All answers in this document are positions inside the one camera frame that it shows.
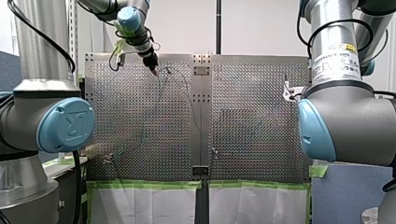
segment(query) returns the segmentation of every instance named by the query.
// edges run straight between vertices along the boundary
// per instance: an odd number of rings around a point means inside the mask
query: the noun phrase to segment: white cloth
[[[307,189],[210,189],[210,223],[305,224]]]
[[[195,189],[97,189],[91,224],[193,224]]]

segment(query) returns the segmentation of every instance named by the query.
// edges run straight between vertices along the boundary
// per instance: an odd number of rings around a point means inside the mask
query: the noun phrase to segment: blue joint cap
[[[372,60],[369,62],[369,66],[367,67],[366,72],[363,74],[364,77],[368,77],[373,74],[375,70],[375,61]]]
[[[133,7],[123,7],[117,17],[120,26],[133,32],[137,31],[142,23],[139,12]]]
[[[298,107],[303,152],[315,160],[335,161],[336,154],[332,137],[315,106],[309,100],[303,99]]]
[[[0,97],[12,95],[12,91],[0,91]]]
[[[37,145],[48,153],[78,150],[90,138],[93,125],[93,109],[88,102],[77,97],[64,99],[48,110],[40,121]]]

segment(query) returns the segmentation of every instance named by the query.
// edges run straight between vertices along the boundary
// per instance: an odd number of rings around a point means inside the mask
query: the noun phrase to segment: perforated metal panel
[[[307,182],[296,104],[282,98],[285,75],[305,84],[306,59],[213,56],[212,68],[212,179]]]
[[[193,165],[210,165],[212,179],[308,181],[296,105],[282,98],[285,75],[305,84],[305,58],[162,55],[156,78],[137,56],[112,72],[109,56],[86,59],[89,179],[191,180]]]
[[[192,56],[162,56],[159,77],[129,55],[113,72],[109,57],[86,59],[86,98],[96,116],[89,179],[191,180]]]

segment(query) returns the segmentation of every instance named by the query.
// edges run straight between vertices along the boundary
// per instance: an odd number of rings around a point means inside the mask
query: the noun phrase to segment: label sticker
[[[320,77],[360,77],[359,57],[350,50],[338,50],[322,54],[314,60],[313,80]]]
[[[354,53],[358,53],[358,51],[356,50],[355,46],[350,45],[350,44],[331,45],[331,46],[328,47],[328,49],[332,49],[332,50],[344,50],[344,49],[347,49],[347,50],[352,51]]]

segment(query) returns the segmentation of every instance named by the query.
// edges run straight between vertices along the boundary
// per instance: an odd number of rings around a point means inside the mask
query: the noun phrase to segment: black cable
[[[376,59],[376,58],[382,53],[382,51],[384,51],[384,49],[387,47],[388,41],[389,41],[389,32],[388,32],[388,29],[387,29],[387,31],[385,32],[385,42],[384,42],[384,46],[382,46],[381,50],[380,50],[373,58],[371,58],[369,61],[367,61],[367,62],[361,64],[361,66],[362,66],[362,65],[365,65],[365,64],[367,64],[367,63],[369,63],[369,62],[371,62],[371,61],[374,60],[374,59]]]
[[[112,23],[110,23],[110,22],[108,22],[108,21],[105,21],[105,20],[103,20],[102,18],[100,18],[100,17],[99,17],[100,14],[95,13],[94,11],[90,10],[90,9],[87,8],[87,7],[84,7],[80,2],[77,2],[77,3],[78,3],[78,5],[79,5],[82,9],[84,9],[84,10],[86,10],[87,12],[89,12],[89,13],[95,15],[96,18],[97,18],[99,21],[102,21],[102,22],[104,22],[105,24],[110,25],[110,26],[115,26],[114,24],[112,24]]]
[[[396,99],[396,92],[392,91],[374,91],[374,94],[393,96]]]
[[[11,224],[11,222],[8,220],[8,218],[4,215],[4,213],[0,210],[0,220],[3,222],[3,224]]]
[[[367,49],[367,48],[371,45],[371,43],[373,42],[373,39],[374,39],[374,31],[373,31],[372,27],[371,27],[367,22],[365,22],[365,21],[361,21],[361,20],[357,20],[357,19],[346,19],[346,20],[329,21],[329,22],[323,24],[322,26],[320,26],[320,27],[311,35],[311,37],[309,38],[309,40],[308,40],[308,46],[307,46],[309,59],[312,59],[311,48],[312,48],[312,42],[314,41],[315,37],[316,37],[322,30],[324,30],[324,29],[326,29],[327,27],[329,27],[329,26],[331,26],[331,25],[333,25],[333,24],[335,24],[335,23],[338,23],[338,22],[356,22],[356,23],[358,23],[358,24],[364,26],[364,27],[367,29],[367,31],[369,32],[369,34],[370,34],[370,39],[369,39],[369,41],[367,42],[367,44],[366,44],[364,47],[362,47],[361,49],[358,49],[358,52],[359,52],[359,51],[362,51],[362,50],[364,50],[364,49]]]
[[[81,164],[79,163],[78,151],[73,151],[73,159],[76,167],[76,204],[75,204],[75,213],[73,217],[73,224],[78,224],[79,213],[81,211],[81,192],[82,192]]]
[[[55,49],[57,49],[69,62],[69,67],[71,73],[74,73],[76,71],[76,64],[73,61],[73,59],[70,57],[70,55],[67,53],[66,50],[64,50],[61,46],[59,46],[55,41],[53,41],[50,37],[45,35],[43,32],[38,30],[33,26],[32,23],[29,22],[29,20],[26,19],[26,17],[21,13],[21,10],[15,6],[13,0],[7,0],[7,4],[11,12],[18,18],[20,19],[25,25],[27,25],[29,28],[34,30],[38,35],[40,35],[42,38],[44,38],[46,41],[48,41]]]
[[[305,0],[300,1],[300,9],[298,11],[298,17],[297,17],[297,36],[300,38],[301,42],[308,46],[308,43],[304,40],[303,36],[301,35],[301,30],[300,30],[300,23],[301,23],[301,17],[303,16],[303,11],[306,5]]]
[[[382,191],[388,192],[394,185],[396,185],[396,179],[392,179],[388,184],[384,185],[384,187],[382,187]]]
[[[113,59],[114,54],[116,53],[118,48],[119,47],[116,47],[116,48],[113,49],[113,52],[111,53],[111,56],[108,59],[108,66],[110,67],[111,70],[113,70],[113,72],[118,72],[120,70],[120,64],[119,63],[117,63],[117,67],[116,68],[113,68],[113,66],[111,65],[111,60]]]

